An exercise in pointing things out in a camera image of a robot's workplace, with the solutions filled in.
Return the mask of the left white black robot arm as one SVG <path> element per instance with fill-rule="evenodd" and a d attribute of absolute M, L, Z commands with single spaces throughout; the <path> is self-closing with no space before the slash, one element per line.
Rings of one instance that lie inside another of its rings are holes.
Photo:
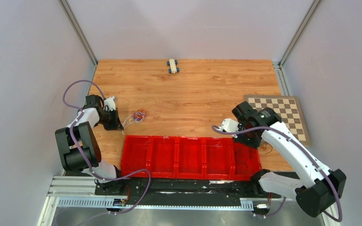
<path fill-rule="evenodd" d="M 120 195 L 125 190 L 125 182 L 118 178 L 119 169 L 102 158 L 93 133 L 93 128 L 100 124 L 108 131 L 124 130 L 115 96 L 87 96 L 86 104 L 78 110 L 76 118 L 55 131 L 61 164 L 65 171 L 94 177 L 97 188 L 102 191 Z"/>

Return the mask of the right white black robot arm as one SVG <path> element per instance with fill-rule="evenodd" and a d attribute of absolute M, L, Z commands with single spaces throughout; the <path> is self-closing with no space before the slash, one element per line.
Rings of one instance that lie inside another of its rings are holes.
<path fill-rule="evenodd" d="M 347 179 L 342 170 L 332 170 L 310 153 L 273 109 L 256 110 L 244 101 L 232 113 L 236 120 L 224 120 L 222 132 L 232 135 L 235 142 L 252 148 L 265 141 L 298 176 L 293 179 L 263 169 L 252 176 L 252 194 L 259 197 L 265 193 L 279 194 L 295 200 L 311 217 L 323 213 L 336 222 L 342 221 L 340 199 Z"/>

